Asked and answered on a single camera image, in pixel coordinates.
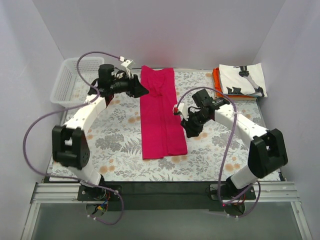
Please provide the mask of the magenta t shirt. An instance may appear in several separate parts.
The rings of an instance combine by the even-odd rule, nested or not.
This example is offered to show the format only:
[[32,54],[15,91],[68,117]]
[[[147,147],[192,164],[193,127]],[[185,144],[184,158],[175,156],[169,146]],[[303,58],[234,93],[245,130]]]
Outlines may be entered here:
[[161,159],[188,153],[181,118],[174,115],[177,102],[175,72],[143,65],[141,84],[149,91],[140,98],[142,158]]

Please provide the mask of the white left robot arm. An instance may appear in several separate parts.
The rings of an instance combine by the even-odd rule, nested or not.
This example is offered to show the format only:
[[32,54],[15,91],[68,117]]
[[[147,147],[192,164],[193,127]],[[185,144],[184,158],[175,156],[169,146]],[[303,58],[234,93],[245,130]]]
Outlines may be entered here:
[[98,69],[98,77],[90,84],[85,99],[85,106],[63,125],[52,129],[52,157],[63,167],[70,170],[85,193],[94,200],[102,200],[106,196],[104,177],[90,162],[90,149],[86,134],[98,115],[104,111],[115,94],[126,93],[131,98],[140,98],[149,91],[140,83],[136,74],[130,70],[115,70],[112,64],[102,64]]

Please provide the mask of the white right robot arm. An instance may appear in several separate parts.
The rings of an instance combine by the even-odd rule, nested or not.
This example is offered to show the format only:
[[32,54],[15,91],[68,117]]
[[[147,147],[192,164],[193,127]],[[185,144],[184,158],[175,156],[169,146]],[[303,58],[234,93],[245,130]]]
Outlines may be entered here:
[[247,164],[225,182],[218,180],[216,195],[219,200],[229,198],[229,203],[244,195],[257,182],[288,163],[283,134],[278,129],[269,130],[237,111],[235,103],[226,95],[212,98],[209,87],[196,87],[192,95],[195,111],[179,100],[173,107],[174,115],[180,115],[181,126],[187,138],[200,135],[205,123],[215,121],[231,133],[227,145],[237,135],[249,148]]

